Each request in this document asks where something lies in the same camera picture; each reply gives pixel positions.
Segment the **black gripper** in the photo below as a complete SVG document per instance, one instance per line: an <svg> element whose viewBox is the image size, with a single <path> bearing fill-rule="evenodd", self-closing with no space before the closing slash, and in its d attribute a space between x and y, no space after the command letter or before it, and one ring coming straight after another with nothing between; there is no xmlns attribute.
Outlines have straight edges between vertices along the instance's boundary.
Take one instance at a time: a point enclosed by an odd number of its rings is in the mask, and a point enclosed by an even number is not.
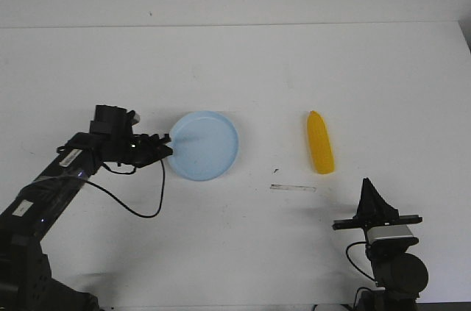
<svg viewBox="0 0 471 311"><path fill-rule="evenodd" d="M166 145L152 149L152 143L170 143L169 134L134 134L127 122L128 112L121 107L96 105L89 132L101 138L98 149L101 161L143 168L173 155L173 149Z"/></svg>
<svg viewBox="0 0 471 311"><path fill-rule="evenodd" d="M376 218L367 219L370 215ZM334 231L345 229L369 230L376 226L396 226L422 223L420 215L399 215L398 209L388 204L376 190L371 180L363 178L361 197L355 214L356 218L335 220Z"/></svg>

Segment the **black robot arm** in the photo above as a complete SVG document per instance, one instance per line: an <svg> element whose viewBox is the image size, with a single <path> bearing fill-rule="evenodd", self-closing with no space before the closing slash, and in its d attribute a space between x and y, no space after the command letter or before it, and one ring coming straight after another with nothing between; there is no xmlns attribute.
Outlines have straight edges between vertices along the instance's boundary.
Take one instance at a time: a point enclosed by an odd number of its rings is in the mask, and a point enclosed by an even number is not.
<svg viewBox="0 0 471 311"><path fill-rule="evenodd" d="M401 215L388 204L370 179L364 178L356 214L350 219L335 220L334 230L361 229L364 240L351 243L345 249L365 245L372 275L361 272L375 283L375 290L359 287L350 310L417 310L419 293L428 285L429 275L425 263L408 248L418 244L409 226L422 223L420 215Z"/></svg>
<svg viewBox="0 0 471 311"><path fill-rule="evenodd" d="M134 170L172 155L171 137L137 135L138 114L98 105L88 132L57 148L57 157L1 214L2 310L99 310L98 298L52 277L40 242L83 185L109 163Z"/></svg>

